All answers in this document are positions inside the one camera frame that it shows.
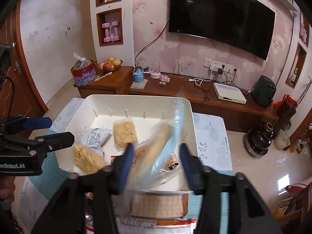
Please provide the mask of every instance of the pink wallpaper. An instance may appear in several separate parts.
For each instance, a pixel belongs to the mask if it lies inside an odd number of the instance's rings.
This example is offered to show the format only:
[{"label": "pink wallpaper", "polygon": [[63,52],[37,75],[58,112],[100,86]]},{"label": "pink wallpaper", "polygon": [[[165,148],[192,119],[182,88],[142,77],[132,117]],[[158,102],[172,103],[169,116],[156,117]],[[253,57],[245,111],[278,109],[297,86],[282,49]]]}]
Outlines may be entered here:
[{"label": "pink wallpaper", "polygon": [[[170,34],[165,30],[155,43],[138,56],[136,64],[151,67],[153,63],[159,63],[162,72],[180,72],[182,75],[210,78],[210,70],[203,66],[205,58],[208,58],[237,68],[234,83],[240,88],[251,89],[261,75],[277,83],[290,48],[293,17],[277,0],[258,1],[276,14],[271,48],[266,61],[220,42]],[[169,17],[169,0],[133,0],[132,12],[136,56],[166,25]]]}]

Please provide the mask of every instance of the television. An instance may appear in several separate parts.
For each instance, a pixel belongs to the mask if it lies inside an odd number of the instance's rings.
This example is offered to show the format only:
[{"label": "television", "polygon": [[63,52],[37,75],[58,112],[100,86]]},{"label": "television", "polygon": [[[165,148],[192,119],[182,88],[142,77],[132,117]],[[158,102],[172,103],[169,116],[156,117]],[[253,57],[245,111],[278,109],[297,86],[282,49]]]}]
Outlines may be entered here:
[{"label": "television", "polygon": [[257,0],[170,0],[169,32],[216,40],[266,60],[275,12]]}]

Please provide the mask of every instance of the dark tall vase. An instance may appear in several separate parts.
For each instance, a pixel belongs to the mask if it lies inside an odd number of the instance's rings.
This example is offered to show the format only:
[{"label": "dark tall vase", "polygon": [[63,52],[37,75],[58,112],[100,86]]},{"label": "dark tall vase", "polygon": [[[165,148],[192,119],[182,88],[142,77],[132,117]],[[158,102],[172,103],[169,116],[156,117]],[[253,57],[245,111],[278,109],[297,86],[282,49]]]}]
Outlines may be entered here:
[{"label": "dark tall vase", "polygon": [[273,126],[270,123],[262,122],[247,133],[246,148],[254,157],[265,156],[274,138]]}]

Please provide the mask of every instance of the dark green air fryer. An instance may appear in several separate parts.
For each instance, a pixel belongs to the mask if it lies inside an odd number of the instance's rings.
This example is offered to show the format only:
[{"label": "dark green air fryer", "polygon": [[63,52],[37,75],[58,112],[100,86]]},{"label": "dark green air fryer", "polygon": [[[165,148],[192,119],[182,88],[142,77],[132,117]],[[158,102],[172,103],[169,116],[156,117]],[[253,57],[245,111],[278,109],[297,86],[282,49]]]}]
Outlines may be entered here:
[{"label": "dark green air fryer", "polygon": [[262,75],[254,88],[252,88],[252,98],[258,105],[269,107],[269,105],[273,102],[275,92],[275,83],[273,83],[271,79]]}]

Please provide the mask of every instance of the table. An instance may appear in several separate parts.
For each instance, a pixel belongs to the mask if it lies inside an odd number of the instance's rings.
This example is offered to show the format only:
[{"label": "table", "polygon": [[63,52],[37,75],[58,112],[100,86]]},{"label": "table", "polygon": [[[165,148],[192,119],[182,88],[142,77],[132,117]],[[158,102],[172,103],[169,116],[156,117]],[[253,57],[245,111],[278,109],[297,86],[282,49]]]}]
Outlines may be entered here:
[{"label": "table", "polygon": [[[74,114],[83,103],[83,98],[73,98],[53,122],[47,134],[64,132]],[[227,133],[223,119],[218,116],[193,113],[199,158],[219,173],[232,175],[232,163]],[[58,168],[55,152],[49,152],[44,160],[43,174],[25,179],[19,205],[19,221],[32,229],[48,201],[67,179],[68,173]],[[186,219],[198,218],[202,196],[189,195]],[[220,233],[227,233],[228,194],[221,195]]]},{"label": "table", "polygon": [[254,128],[255,124],[260,124],[261,120],[274,122],[279,119],[276,111],[271,105],[269,108],[258,105],[251,95],[246,97],[246,104],[239,104],[231,101],[218,99],[211,83],[202,83],[208,91],[209,101],[204,101],[205,93],[201,87],[189,82],[193,79],[189,76],[162,73],[170,77],[170,82],[166,85],[159,84],[159,80],[152,79],[149,74],[145,74],[148,80],[144,89],[124,88],[124,94],[128,95],[149,95],[149,96],[170,96],[185,97],[191,102],[192,110],[197,113],[216,115],[223,118],[227,130],[237,132],[248,132]]},{"label": "table", "polygon": [[83,98],[92,94],[124,94],[124,87],[133,82],[133,67],[121,66],[111,75],[100,79],[99,81],[89,83],[85,86],[77,86],[80,96]]}]

